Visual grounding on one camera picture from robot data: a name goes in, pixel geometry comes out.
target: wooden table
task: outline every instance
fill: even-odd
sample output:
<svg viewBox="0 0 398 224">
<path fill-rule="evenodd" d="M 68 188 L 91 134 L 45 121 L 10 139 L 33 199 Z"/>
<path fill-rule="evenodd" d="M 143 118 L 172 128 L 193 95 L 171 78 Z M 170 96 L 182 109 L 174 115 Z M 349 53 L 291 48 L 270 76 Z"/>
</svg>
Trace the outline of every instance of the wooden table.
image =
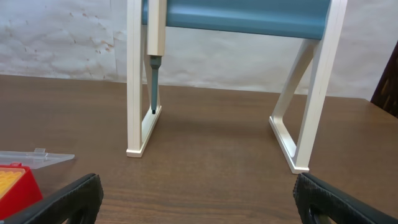
<svg viewBox="0 0 398 224">
<path fill-rule="evenodd" d="M 135 159 L 126 157 L 126 84 L 1 75 L 1 150 L 75 154 L 34 175 L 46 196 L 99 174 L 97 223 L 300 223 L 296 175 L 268 123 L 277 93 L 160 91 L 163 112 Z M 295 96 L 285 116 L 295 141 L 304 104 Z M 366 100 L 326 98 L 312 174 L 398 218 L 397 158 L 398 119 Z"/>
</svg>

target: white wall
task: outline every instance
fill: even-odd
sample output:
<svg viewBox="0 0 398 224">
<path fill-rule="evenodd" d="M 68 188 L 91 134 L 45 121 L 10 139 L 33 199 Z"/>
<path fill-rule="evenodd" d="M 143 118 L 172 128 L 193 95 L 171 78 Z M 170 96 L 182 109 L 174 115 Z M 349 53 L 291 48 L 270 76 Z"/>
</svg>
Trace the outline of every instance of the white wall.
<svg viewBox="0 0 398 224">
<path fill-rule="evenodd" d="M 328 95 L 370 99 L 398 39 L 397 8 L 348 1 Z M 2 0 L 0 27 L 2 74 L 126 81 L 126 0 Z M 280 92 L 300 43 L 168 27 L 160 84 Z"/>
</svg>

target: white stand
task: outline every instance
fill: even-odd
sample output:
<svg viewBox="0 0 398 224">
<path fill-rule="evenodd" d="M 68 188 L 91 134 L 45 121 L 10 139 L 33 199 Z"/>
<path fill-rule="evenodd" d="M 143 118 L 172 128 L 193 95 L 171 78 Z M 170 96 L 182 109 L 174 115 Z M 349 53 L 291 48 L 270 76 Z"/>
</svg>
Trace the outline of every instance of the white stand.
<svg viewBox="0 0 398 224">
<path fill-rule="evenodd" d="M 147 27 L 142 25 L 142 0 L 127 1 L 127 156 L 141 157 L 159 118 L 159 89 L 156 114 L 149 108 L 142 120 L 142 64 L 145 64 L 149 99 L 152 69 L 147 54 Z"/>
<path fill-rule="evenodd" d="M 308 163 L 310 162 L 326 89 L 335 60 L 346 5 L 346 0 L 332 0 L 326 17 L 327 22 L 323 39 L 321 41 L 303 41 L 274 112 L 269 118 L 269 123 L 275 132 L 290 170 L 294 174 L 309 171 Z M 310 88 L 296 146 L 283 123 L 283 116 L 312 58 Z"/>
</svg>

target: blue panel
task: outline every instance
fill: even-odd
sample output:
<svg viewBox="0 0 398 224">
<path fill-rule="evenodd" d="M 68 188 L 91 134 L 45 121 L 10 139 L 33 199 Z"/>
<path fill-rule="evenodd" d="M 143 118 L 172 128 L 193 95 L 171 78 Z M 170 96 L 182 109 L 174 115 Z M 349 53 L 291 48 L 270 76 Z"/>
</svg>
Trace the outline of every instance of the blue panel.
<svg viewBox="0 0 398 224">
<path fill-rule="evenodd" d="M 167 0 L 170 27 L 322 39 L 330 0 Z M 142 23 L 147 24 L 144 0 Z"/>
</svg>

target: transparent plastic lid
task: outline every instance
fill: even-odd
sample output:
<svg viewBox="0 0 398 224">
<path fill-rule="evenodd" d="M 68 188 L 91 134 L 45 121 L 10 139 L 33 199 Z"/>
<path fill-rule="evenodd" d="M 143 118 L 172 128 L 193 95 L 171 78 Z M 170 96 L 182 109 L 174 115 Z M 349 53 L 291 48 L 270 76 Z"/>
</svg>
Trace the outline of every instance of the transparent plastic lid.
<svg viewBox="0 0 398 224">
<path fill-rule="evenodd" d="M 9 165 L 13 162 L 22 163 L 31 169 L 38 169 L 59 162 L 73 159 L 73 154 L 47 153 L 45 149 L 35 149 L 34 152 L 0 151 L 0 165 Z"/>
</svg>

